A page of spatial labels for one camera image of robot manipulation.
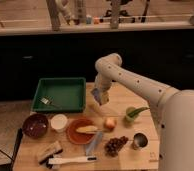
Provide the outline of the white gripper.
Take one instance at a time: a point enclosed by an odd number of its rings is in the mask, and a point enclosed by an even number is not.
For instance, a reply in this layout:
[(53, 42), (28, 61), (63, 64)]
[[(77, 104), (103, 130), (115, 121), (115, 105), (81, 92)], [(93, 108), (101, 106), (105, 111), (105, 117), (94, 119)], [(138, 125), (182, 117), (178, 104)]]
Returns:
[(103, 76), (102, 74), (98, 74), (95, 78), (95, 87), (99, 91), (108, 91), (112, 85), (112, 80)]

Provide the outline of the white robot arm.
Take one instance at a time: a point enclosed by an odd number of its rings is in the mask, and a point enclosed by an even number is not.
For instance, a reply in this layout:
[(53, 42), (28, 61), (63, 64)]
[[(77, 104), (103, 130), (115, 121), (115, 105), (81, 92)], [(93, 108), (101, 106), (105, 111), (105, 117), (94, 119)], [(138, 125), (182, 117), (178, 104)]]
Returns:
[(194, 90), (178, 90), (121, 67), (117, 53), (95, 62), (95, 99), (108, 102), (115, 80), (151, 103), (162, 116), (158, 171), (194, 171)]

